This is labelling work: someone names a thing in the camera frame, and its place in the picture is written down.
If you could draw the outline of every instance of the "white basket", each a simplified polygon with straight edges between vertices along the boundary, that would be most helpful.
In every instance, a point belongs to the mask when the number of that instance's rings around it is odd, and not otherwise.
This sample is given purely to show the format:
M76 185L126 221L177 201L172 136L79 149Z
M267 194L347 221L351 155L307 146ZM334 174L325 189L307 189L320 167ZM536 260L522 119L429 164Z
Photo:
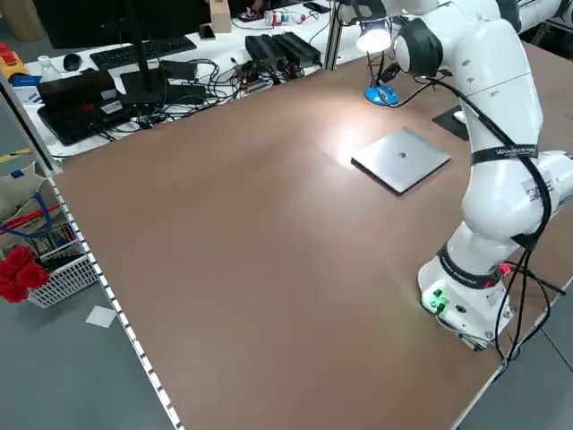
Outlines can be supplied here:
M97 280L98 275L93 270L88 256L83 255L52 271L50 280L45 286L30 290L28 300L39 307L50 307Z
M61 244L58 238L66 237L67 242ZM39 239L23 239L20 245L29 247L40 260L83 253L80 241L67 223L53 226L50 233ZM0 256L8 254L0 251ZM98 281L98 274L94 270L87 255L82 255L52 272L46 285L38 289L30 289L28 300L39 307L50 307L73 293L80 291Z

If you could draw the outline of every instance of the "black mouse pad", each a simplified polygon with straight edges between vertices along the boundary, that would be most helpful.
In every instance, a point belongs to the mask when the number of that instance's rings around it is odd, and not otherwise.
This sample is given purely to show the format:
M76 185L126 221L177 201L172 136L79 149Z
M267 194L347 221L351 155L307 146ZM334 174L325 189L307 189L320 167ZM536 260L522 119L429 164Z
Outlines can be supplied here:
M469 134L467 133L466 125L460 123L456 118L454 118L454 113L461 109L462 108L460 106L455 106L443 114L439 114L433 118L432 121L440 127L445 128L450 133L456 135L463 141L469 141Z

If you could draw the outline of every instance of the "table surface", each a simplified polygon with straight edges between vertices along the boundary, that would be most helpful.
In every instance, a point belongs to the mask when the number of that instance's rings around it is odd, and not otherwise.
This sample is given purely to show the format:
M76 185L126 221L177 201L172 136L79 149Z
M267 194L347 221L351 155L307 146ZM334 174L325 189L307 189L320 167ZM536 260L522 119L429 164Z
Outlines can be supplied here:
M526 50L542 147L573 149L573 66ZM430 121L456 100L438 88L376 107L368 81L364 60L344 64L133 134L56 177L187 428L443 430L498 368L492 348L473 352L419 305L416 274L461 221L469 149ZM403 126L453 160L396 196L349 160ZM572 211L532 259L561 285ZM528 326L541 310L532 286Z
M329 5L328 0L319 0L317 3L323 5ZM297 13L307 13L309 12L301 4L296 4L292 6L288 6L287 10L289 12L297 12ZM233 57L238 63L244 63L251 59L249 54L247 53L246 49L244 48L244 37L249 35L259 35L259 34L280 34L285 31L292 31L300 38L304 40L310 40L317 32L319 32L322 28L327 26L323 31L321 31L313 40L312 44L319 49L322 54L324 54L327 45L327 39L329 35L328 23L329 23L329 14L319 14L318 20L310 18L309 20L305 21L304 24L301 25L291 25L286 27L277 27L274 30L269 30L268 26L265 25L264 21L255 21L244 23L238 20L234 20L235 24L232 25L231 33L217 33L215 40L204 41L199 38L198 33L188 34L186 37L190 39L197 48L191 51L185 51L178 54L173 54L171 56L165 56L163 58L171 60L171 61L189 61L199 58L207 58L209 60L214 61L219 67L220 71L224 72L226 70L231 69L234 64L231 62L231 57ZM360 30L357 26L354 27L347 27L344 28L343 37L340 41L339 46L339 59L338 62L340 64L354 60L359 56L363 56L364 53L356 47L356 40L360 34ZM113 45L108 47L97 47L93 49L83 50L78 52L81 56L82 64L81 70L85 70L87 68L94 68L97 67L91 61L90 54L95 52L109 50L115 47L120 47L120 45ZM52 63L54 67L62 72L64 70L64 56L58 56L52 58ZM157 67L158 62L155 60L149 61L150 67ZM27 63L26 66L31 74L40 74L41 68L39 62L32 62ZM318 67L309 67L305 69L307 74L316 71ZM122 73L129 73L138 70L135 64L126 65L123 67L117 67L116 69L112 69L109 72L114 78L115 86L121 92L124 92L124 85L120 79L120 74ZM198 69L198 76L204 76L211 72L212 68L206 64L200 64ZM71 72L71 73L62 73L63 77L70 77L80 74L80 71ZM38 109L43 106L41 104L25 104L26 112L28 113L32 123L38 128L40 136L44 139L48 150L54 156L73 156L79 153L83 153L85 151L93 150L99 146L103 146L109 143L109 140L101 137L101 136L93 136L89 139L83 140L78 142L74 145L64 146L60 141L49 131L49 129L44 125L41 119L38 116ZM172 109L173 112L178 111L185 111L186 109ZM138 127L135 124L132 125L122 125L121 127L123 130L137 130ZM124 133L112 133L116 139L124 138Z

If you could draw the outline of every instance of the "bottle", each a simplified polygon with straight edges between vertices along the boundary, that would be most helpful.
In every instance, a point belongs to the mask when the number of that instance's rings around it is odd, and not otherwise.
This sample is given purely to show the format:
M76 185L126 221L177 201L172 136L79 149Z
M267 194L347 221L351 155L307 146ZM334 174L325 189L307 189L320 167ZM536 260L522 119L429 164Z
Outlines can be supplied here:
M302 24L306 21L307 15L303 13L265 11L265 24L277 27L279 25Z
M49 56L39 56L39 65L42 66L42 82L55 81L56 79L62 79L62 74L59 73L54 66L52 66L52 60Z

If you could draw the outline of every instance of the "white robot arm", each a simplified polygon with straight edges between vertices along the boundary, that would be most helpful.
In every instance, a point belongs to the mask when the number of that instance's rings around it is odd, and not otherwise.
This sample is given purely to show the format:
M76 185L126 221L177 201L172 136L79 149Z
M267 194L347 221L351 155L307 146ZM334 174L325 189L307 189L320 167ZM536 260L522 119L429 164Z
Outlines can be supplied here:
M485 348L513 316L500 265L520 245L531 245L529 235L573 199L573 155L537 151L543 113L517 35L551 18L561 0L535 0L521 10L516 0L382 4L387 17L404 12L419 16L406 23L396 39L402 70L433 77L446 69L462 96L473 163L462 201L464 221L419 271L418 284L424 307L466 333L473 347ZM346 16L354 13L362 19L368 13L366 19L375 19L381 14L380 8L357 12L356 7L348 6ZM507 146L485 118L516 145ZM550 199L542 195L532 169L543 176Z

